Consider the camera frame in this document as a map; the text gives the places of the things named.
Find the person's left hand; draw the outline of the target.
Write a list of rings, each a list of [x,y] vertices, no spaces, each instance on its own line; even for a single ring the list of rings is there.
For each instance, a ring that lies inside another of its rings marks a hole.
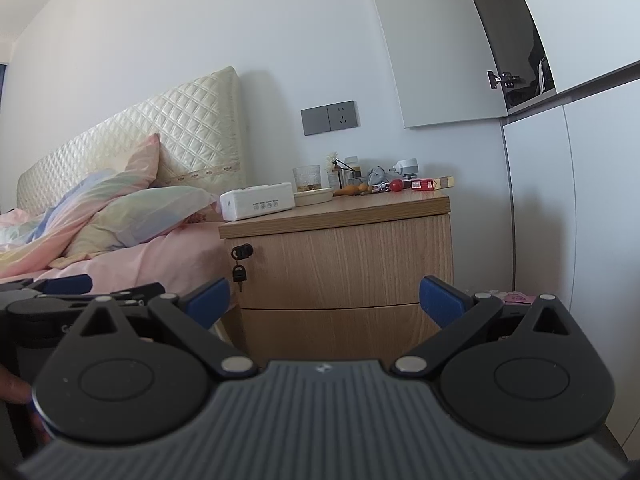
[[[28,382],[10,373],[5,367],[0,366],[0,398],[4,402],[28,405],[32,408],[32,388]],[[48,444],[51,437],[43,427],[39,415],[32,411],[32,426],[41,444]]]

